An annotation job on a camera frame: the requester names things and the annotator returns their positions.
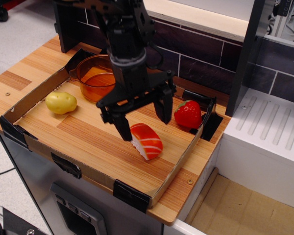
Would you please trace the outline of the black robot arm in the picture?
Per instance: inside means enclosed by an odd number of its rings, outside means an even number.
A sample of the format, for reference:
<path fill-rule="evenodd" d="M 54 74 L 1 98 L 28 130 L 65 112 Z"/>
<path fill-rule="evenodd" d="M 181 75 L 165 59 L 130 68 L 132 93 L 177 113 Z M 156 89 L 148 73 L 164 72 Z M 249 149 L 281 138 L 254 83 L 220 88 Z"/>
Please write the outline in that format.
<path fill-rule="evenodd" d="M 158 118 L 172 117 L 176 86 L 173 72 L 149 74 L 146 47 L 152 43 L 154 20 L 141 0 L 56 0 L 56 6 L 92 11 L 108 42 L 107 54 L 115 78 L 113 90 L 97 101 L 103 122 L 113 124 L 124 141 L 132 134 L 125 115 L 153 103 Z"/>

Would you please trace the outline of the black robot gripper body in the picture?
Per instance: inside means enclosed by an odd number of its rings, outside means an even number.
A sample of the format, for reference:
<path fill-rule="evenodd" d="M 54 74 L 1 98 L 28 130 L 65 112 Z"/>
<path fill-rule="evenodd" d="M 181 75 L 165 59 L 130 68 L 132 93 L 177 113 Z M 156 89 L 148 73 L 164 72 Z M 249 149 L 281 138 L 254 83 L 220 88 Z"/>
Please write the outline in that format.
<path fill-rule="evenodd" d="M 161 85 L 168 85 L 172 90 L 172 95 L 176 92 L 173 71 L 148 73 L 145 49 L 142 49 L 135 57 L 130 56 L 129 53 L 119 56 L 110 48 L 107 54 L 116 85 L 97 103 L 103 122 L 113 124 L 113 114 L 126 115 L 153 103 L 154 90 Z"/>

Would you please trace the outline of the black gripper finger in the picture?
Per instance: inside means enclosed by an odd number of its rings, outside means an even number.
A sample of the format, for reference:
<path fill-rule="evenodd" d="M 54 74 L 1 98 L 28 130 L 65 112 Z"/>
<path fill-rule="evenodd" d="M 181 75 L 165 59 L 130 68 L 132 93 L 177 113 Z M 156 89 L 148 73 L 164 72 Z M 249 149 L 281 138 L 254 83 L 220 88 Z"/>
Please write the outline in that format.
<path fill-rule="evenodd" d="M 124 141 L 132 141 L 132 134 L 130 131 L 128 120 L 123 114 L 113 114 L 112 120 L 115 128 L 119 132 Z"/>
<path fill-rule="evenodd" d="M 172 118 L 173 97 L 168 85 L 161 85 L 154 90 L 154 108 L 158 118 L 168 124 Z"/>

